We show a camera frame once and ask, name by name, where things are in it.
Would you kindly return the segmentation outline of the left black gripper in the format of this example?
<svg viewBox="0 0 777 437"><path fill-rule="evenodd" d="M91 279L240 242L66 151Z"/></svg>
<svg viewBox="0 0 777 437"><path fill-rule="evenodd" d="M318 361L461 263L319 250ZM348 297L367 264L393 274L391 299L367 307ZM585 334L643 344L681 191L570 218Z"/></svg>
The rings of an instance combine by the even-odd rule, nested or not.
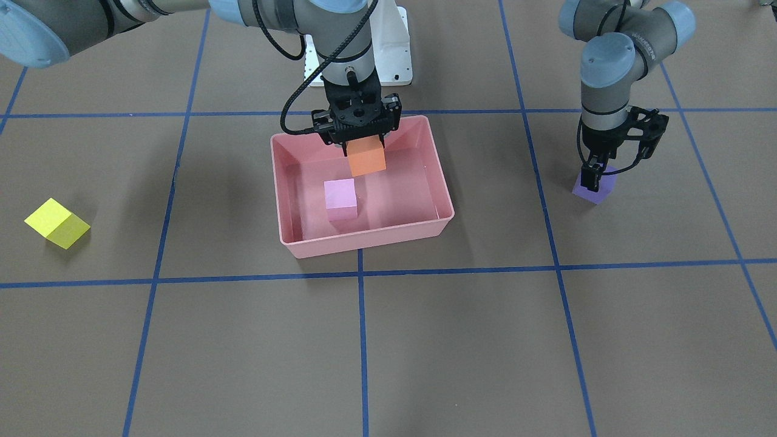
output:
<svg viewBox="0 0 777 437"><path fill-rule="evenodd" d="M577 152L581 161L580 186L590 192L599 192L600 179L630 171L643 160L652 157L666 132L669 117L657 109L630 107L625 121L608 130L597 130L585 124L582 118L577 126ZM633 162L621 169L616 160L618 148L625 141L637 141Z"/></svg>

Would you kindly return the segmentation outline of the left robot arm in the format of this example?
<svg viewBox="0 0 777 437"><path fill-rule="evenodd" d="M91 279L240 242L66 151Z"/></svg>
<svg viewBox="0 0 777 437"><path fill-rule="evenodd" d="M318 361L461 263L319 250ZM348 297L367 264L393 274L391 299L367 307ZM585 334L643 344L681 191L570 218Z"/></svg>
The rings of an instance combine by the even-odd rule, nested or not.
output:
<svg viewBox="0 0 777 437"><path fill-rule="evenodd" d="M637 144L632 166L652 157L669 118L632 105L632 86L696 33L696 15L685 3L645 6L644 1L566 1L558 15L562 33L585 43L577 152L580 186L591 193L600 191L605 178L620 174L609 163L625 142Z"/></svg>

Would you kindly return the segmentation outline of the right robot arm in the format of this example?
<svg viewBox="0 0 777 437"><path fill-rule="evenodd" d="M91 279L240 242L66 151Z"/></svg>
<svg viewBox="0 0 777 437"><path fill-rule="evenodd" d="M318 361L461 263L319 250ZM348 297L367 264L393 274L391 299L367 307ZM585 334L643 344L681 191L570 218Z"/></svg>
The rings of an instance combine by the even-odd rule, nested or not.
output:
<svg viewBox="0 0 777 437"><path fill-rule="evenodd" d="M120 34L166 18L211 12L260 31L292 61L313 52L312 72L279 114L286 135L318 135L349 153L399 129L402 103L385 94L373 47L380 1L3 1L2 57L47 69Z"/></svg>

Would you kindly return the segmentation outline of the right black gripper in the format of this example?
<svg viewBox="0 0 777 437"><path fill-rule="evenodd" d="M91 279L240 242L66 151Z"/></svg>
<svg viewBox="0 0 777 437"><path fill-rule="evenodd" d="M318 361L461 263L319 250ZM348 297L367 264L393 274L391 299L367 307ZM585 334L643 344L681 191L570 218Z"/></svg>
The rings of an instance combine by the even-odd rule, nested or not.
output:
<svg viewBox="0 0 777 437"><path fill-rule="evenodd" d="M324 80L328 109L311 112L313 132L325 144L347 143L377 135L380 141L399 129L402 102L396 92L383 96L381 84L374 78L352 85Z"/></svg>

